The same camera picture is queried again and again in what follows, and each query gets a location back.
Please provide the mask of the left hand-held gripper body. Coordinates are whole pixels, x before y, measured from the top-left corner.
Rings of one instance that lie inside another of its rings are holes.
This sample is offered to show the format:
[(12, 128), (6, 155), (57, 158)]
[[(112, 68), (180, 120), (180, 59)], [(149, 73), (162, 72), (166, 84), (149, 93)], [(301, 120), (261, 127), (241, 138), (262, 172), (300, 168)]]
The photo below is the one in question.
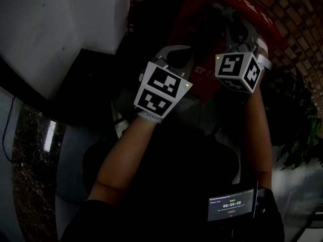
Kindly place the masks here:
[(148, 62), (134, 100), (138, 112), (145, 110), (164, 119), (190, 90), (192, 83), (153, 62)]

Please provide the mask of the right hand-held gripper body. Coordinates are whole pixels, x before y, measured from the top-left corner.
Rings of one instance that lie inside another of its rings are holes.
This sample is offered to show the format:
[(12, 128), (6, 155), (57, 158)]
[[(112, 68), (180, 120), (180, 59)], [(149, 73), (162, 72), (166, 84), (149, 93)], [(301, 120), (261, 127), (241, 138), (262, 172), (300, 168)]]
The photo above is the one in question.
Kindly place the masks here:
[(215, 78), (232, 91), (252, 94), (261, 75), (256, 43), (241, 44), (216, 55)]

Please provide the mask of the grey wiping cloth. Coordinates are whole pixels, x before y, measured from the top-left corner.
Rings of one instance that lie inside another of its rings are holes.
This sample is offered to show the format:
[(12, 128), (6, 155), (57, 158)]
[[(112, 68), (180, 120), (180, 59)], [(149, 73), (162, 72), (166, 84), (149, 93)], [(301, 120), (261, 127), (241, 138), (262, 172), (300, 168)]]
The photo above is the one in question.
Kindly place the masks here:
[(220, 15), (222, 17), (224, 17), (225, 19), (227, 19), (227, 21), (233, 22), (233, 14), (235, 13), (235, 9), (232, 9), (231, 7), (224, 7), (220, 4), (212, 4), (212, 8), (217, 11), (218, 13), (220, 13)]

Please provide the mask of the red fire extinguisher box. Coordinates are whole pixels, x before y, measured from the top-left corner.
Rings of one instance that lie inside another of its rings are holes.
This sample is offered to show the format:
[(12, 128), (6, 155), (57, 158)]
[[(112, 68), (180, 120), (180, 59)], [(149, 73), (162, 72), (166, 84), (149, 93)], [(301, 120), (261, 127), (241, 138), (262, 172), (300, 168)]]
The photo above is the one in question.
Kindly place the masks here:
[(228, 53), (244, 42), (227, 44), (226, 20), (212, 8), (212, 4), (235, 9), (236, 34), (240, 21), (249, 22), (256, 29), (258, 49), (274, 49), (283, 45), (283, 38), (268, 13), (253, 0), (184, 0), (167, 38), (167, 45), (190, 46), (195, 61), (189, 81), (191, 94), (200, 99), (214, 95), (223, 83), (215, 78), (216, 55)]

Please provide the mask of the person's left forearm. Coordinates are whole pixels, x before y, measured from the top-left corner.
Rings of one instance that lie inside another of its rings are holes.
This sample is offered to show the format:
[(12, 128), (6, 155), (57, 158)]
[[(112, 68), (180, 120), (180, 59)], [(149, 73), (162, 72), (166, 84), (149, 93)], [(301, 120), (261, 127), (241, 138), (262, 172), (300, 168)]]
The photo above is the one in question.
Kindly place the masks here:
[(136, 117), (105, 158), (88, 200), (118, 206), (137, 172), (157, 123)]

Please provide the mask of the person's right forearm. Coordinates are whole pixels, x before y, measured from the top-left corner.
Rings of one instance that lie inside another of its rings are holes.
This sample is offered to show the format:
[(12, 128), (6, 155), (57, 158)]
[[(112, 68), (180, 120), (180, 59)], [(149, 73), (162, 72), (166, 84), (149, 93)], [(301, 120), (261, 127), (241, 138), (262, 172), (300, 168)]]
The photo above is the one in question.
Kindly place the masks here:
[(260, 187), (272, 188), (272, 143), (259, 87), (244, 105), (241, 163), (242, 180), (254, 179)]

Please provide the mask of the white wristband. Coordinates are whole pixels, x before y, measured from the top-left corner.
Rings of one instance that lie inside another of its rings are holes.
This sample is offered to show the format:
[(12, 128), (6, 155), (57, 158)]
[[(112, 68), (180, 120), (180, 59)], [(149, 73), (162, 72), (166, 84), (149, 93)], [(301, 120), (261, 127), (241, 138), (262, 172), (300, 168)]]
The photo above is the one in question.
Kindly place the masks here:
[(139, 111), (137, 115), (146, 120), (149, 120), (151, 122), (158, 123), (158, 124), (161, 123), (163, 120), (161, 117), (154, 115), (153, 113), (147, 112), (145, 110)]

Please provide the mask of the person's white shoe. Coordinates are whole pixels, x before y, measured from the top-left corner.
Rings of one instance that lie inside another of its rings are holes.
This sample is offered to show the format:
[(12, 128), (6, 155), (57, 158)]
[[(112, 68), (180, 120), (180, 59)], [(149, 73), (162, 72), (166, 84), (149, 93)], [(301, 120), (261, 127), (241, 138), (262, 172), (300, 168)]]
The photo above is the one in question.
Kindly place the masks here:
[(131, 110), (120, 113), (119, 110), (117, 110), (113, 101), (111, 101), (111, 107), (112, 107), (112, 115), (113, 115), (114, 122), (121, 118), (124, 118), (123, 121), (121, 121), (118, 124), (115, 124), (116, 134), (118, 138), (120, 138), (129, 125)]

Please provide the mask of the person's black clothing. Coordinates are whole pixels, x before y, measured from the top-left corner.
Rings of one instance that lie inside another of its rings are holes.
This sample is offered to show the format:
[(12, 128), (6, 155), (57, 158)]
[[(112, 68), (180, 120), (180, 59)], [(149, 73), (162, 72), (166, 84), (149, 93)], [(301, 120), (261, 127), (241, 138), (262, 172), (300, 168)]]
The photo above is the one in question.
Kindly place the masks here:
[(84, 202), (60, 242), (215, 240), (226, 242), (219, 223), (208, 223), (206, 197), (232, 187), (237, 154), (200, 130), (157, 127), (121, 205)]

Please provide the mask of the black phone with lit screen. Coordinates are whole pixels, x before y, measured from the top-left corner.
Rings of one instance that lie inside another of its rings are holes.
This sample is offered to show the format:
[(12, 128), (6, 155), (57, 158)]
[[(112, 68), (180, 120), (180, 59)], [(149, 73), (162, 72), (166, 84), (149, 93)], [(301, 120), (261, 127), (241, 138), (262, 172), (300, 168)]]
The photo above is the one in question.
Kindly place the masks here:
[(255, 216), (258, 191), (257, 181), (239, 183), (209, 196), (207, 200), (207, 221), (231, 221)]

